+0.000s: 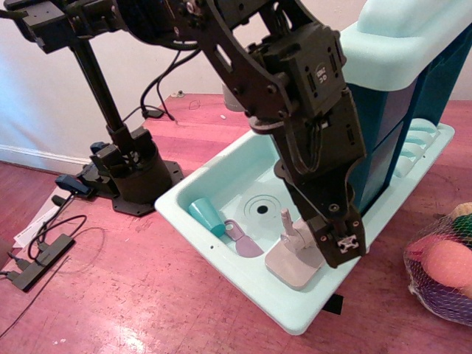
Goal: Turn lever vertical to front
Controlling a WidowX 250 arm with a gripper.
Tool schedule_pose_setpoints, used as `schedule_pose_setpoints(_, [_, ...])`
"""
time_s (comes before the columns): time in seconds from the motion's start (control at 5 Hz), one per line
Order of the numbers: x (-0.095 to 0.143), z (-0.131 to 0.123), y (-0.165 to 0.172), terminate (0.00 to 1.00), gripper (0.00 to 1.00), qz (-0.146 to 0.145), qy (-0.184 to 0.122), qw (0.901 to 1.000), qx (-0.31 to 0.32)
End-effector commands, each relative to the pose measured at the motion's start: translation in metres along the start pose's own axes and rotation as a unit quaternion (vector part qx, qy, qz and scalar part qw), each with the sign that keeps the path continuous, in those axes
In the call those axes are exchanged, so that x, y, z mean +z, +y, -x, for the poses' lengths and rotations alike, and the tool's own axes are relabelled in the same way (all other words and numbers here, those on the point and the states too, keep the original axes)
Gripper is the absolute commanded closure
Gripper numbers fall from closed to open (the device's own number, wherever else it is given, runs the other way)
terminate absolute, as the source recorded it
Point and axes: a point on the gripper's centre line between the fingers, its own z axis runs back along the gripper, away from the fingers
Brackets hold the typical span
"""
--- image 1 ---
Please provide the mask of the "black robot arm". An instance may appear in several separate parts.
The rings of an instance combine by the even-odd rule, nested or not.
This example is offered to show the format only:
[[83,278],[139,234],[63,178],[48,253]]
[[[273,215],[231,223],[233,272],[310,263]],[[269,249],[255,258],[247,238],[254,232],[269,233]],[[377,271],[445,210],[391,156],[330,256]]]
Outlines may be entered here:
[[129,131],[89,41],[124,30],[151,45],[204,53],[249,118],[268,134],[280,177],[331,267],[366,252],[348,177],[366,155],[340,34],[299,1],[6,1],[1,17],[50,53],[70,48],[105,117],[111,143],[92,155],[95,187],[149,206],[175,179],[150,133]]

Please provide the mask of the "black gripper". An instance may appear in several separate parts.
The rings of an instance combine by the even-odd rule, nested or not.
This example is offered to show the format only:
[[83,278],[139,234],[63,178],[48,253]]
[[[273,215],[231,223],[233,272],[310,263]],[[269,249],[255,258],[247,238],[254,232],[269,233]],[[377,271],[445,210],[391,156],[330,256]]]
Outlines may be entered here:
[[297,114],[273,134],[281,174],[299,214],[331,268],[367,253],[361,214],[347,179],[366,148],[351,90],[325,114]]

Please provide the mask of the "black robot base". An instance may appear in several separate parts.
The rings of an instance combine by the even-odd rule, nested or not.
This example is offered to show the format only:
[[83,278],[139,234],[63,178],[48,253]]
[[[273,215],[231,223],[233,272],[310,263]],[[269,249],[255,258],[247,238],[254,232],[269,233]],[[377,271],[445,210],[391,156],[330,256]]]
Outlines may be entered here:
[[110,132],[111,144],[91,146],[91,162],[77,174],[92,194],[111,200],[113,210],[142,217],[155,201],[184,179],[177,162],[165,161],[150,131],[127,126]]

